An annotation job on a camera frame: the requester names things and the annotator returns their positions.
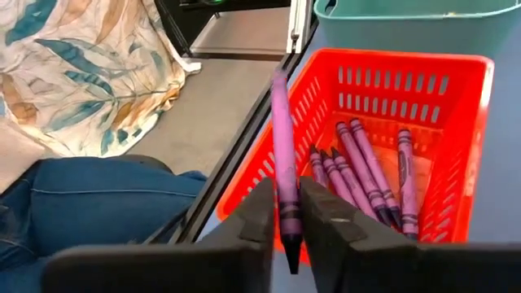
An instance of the denim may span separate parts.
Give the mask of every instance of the denim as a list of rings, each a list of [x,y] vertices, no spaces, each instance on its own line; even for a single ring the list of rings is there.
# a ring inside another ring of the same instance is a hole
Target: denim
[[[115,159],[36,163],[0,195],[0,292],[39,292],[46,260],[65,248],[144,241],[205,179]]]

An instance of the crayon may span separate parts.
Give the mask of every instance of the crayon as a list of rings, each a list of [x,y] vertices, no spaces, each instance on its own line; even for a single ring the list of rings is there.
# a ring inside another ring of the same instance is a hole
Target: crayon
[[[373,175],[373,179],[376,181],[376,185],[380,191],[382,191],[383,200],[385,200],[385,204],[391,212],[392,219],[395,221],[398,227],[401,228],[400,206],[398,205],[398,202],[392,193],[391,187],[387,182],[387,178],[383,174],[382,167],[380,167],[378,159],[376,159],[376,155],[374,155],[373,147],[369,143],[369,139],[367,139],[364,127],[357,118],[352,119],[350,124],[352,135],[360,147],[362,155],[366,159],[367,167],[369,167],[369,170]]]
[[[336,190],[336,194],[352,206],[358,208],[355,199],[351,195],[351,191],[349,191],[348,186],[345,184],[345,181],[342,178],[342,175],[340,175],[339,170],[336,168],[333,159],[328,156],[325,151],[320,151],[320,155],[322,155],[324,169],[326,170],[327,176],[329,176],[331,184],[333,184],[333,187]]]
[[[360,179],[361,186],[366,192],[371,206],[379,216],[379,219],[385,225],[391,226],[392,221],[387,215],[387,205],[383,200],[382,192],[376,186],[369,168],[367,168],[366,162],[364,161],[364,157],[360,153],[360,150],[358,150],[358,146],[354,138],[352,138],[351,133],[349,133],[348,126],[344,122],[339,122],[336,124],[336,131],[349,154],[349,158],[351,158],[352,166],[357,172],[358,179]]]
[[[410,131],[398,132],[398,168],[401,193],[402,231],[408,238],[418,240],[418,207],[414,182],[413,147]]]
[[[358,207],[367,215],[379,221],[378,217],[373,211],[369,200],[364,193],[364,190],[361,188],[360,183],[358,183],[358,179],[355,177],[354,172],[351,167],[349,167],[348,162],[345,158],[334,148],[331,148],[331,154],[333,155],[333,160],[336,164],[336,168],[340,171],[340,174],[344,178],[345,183],[351,191],[352,197],[355,199]]]
[[[313,169],[313,179],[316,183],[327,188],[326,171],[322,165],[322,158],[313,144],[309,148],[309,160]]]
[[[293,123],[287,97],[286,75],[283,72],[275,72],[270,97],[279,229],[290,272],[297,274],[300,263],[300,245],[303,241],[302,222],[296,182]]]

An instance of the leaf print fabric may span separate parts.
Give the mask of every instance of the leaf print fabric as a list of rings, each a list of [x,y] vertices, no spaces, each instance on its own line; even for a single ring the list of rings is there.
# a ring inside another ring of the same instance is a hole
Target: leaf print fabric
[[[126,152],[200,64],[166,37],[154,0],[4,0],[0,116],[59,155]]]

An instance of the plastic bin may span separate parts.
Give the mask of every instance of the plastic bin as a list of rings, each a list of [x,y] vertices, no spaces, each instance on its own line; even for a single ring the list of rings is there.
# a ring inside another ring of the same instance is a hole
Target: plastic bin
[[[317,0],[328,46],[493,57],[519,0]]]
[[[417,177],[420,241],[464,242],[492,78],[493,62],[480,56],[320,50],[290,91],[297,173],[311,175],[310,143],[345,154],[335,124],[357,117],[397,195],[398,167],[383,160],[397,158],[397,132],[407,127],[416,171],[423,175]],[[269,122],[232,178],[217,204],[220,220],[262,177],[274,176],[272,132]],[[275,247],[282,250],[278,235]],[[302,256],[308,261],[305,251]]]

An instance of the table surface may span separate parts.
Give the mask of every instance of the table surface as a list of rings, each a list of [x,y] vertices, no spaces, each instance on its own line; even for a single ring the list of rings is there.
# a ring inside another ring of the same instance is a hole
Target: table surface
[[[304,58],[289,80],[295,77],[316,50],[327,47],[320,26],[317,28]],[[479,181],[472,212],[469,242],[521,242],[517,220],[521,216],[521,23],[511,34],[494,59],[496,71],[493,95],[488,109],[488,123]],[[204,227],[204,236],[218,225],[213,213]],[[285,256],[275,252],[272,292],[316,292],[313,275],[308,266],[301,265],[300,273],[291,276]]]

